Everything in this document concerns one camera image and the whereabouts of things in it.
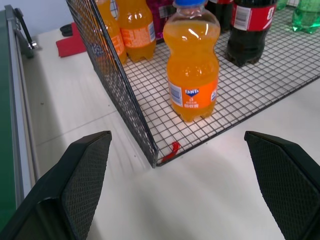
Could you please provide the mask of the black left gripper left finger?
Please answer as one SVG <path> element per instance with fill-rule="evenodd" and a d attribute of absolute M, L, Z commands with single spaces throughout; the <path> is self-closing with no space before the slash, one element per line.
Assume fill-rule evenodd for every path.
<path fill-rule="evenodd" d="M 0 240 L 86 240 L 105 178 L 110 131 L 71 143 L 33 186 Z"/>

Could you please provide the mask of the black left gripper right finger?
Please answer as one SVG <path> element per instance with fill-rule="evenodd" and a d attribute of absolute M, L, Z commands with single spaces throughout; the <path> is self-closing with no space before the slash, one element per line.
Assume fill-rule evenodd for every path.
<path fill-rule="evenodd" d="M 298 144 L 246 131 L 262 197 L 285 240 L 320 240 L 320 165 Z"/>

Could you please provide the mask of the orange Fanta bottle blue cap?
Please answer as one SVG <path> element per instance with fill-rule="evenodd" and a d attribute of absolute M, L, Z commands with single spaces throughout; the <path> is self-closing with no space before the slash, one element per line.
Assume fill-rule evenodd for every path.
<path fill-rule="evenodd" d="M 170 51 L 167 79 L 172 108 L 184 122 L 209 117 L 218 91 L 219 61 L 214 47 L 221 33 L 208 0 L 174 0 L 176 12 L 163 28 Z"/>

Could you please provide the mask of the red cloth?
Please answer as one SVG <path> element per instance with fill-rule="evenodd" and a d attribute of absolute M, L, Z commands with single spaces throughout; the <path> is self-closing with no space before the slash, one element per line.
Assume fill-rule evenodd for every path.
<path fill-rule="evenodd" d="M 56 42 L 58 56 L 60 58 L 77 55 L 87 51 L 76 24 L 72 22 L 71 25 L 73 36 L 64 37 L 64 39 Z"/>

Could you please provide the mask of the dark cola bottle red label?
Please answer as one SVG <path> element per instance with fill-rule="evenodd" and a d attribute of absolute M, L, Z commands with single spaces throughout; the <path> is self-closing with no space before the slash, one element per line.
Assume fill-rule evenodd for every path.
<path fill-rule="evenodd" d="M 234 0 L 227 59 L 238 67 L 257 63 L 265 48 L 278 0 Z"/>
<path fill-rule="evenodd" d="M 231 18 L 234 0 L 208 0 L 205 8 L 215 15 L 219 21 L 221 32 L 231 28 Z"/>

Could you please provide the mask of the purple snack packet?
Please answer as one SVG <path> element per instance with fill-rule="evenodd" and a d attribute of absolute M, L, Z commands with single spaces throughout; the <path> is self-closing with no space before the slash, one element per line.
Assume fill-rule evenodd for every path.
<path fill-rule="evenodd" d="M 146 0 L 153 17 L 156 40 L 163 39 L 163 29 L 168 19 L 176 12 L 174 0 Z"/>

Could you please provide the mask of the grey aluminium frame rail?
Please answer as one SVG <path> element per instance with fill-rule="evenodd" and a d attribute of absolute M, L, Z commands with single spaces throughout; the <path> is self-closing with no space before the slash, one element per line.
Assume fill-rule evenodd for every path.
<path fill-rule="evenodd" d="M 23 57 L 26 56 L 22 53 L 18 38 L 20 24 L 11 5 L 6 5 L 4 11 L 7 19 L 11 65 L 10 105 L 15 200 L 16 207 L 19 207 L 39 179 L 39 168 L 23 66 Z"/>

